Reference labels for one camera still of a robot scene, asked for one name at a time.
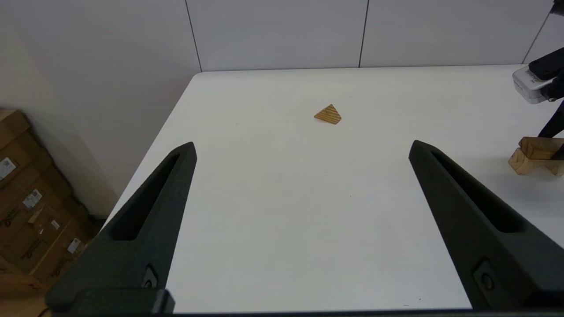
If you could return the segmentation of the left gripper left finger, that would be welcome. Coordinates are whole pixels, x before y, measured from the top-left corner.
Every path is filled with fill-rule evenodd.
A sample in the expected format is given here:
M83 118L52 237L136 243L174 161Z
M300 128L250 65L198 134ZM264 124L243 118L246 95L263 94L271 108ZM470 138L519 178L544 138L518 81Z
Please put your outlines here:
M166 289L197 155L173 149L48 291L53 314L171 314Z

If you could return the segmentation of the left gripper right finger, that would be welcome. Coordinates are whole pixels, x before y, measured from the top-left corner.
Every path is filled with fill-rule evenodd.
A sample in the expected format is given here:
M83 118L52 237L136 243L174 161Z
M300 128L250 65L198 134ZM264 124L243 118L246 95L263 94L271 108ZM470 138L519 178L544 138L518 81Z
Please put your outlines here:
M409 160L474 309L561 310L564 251L438 148Z

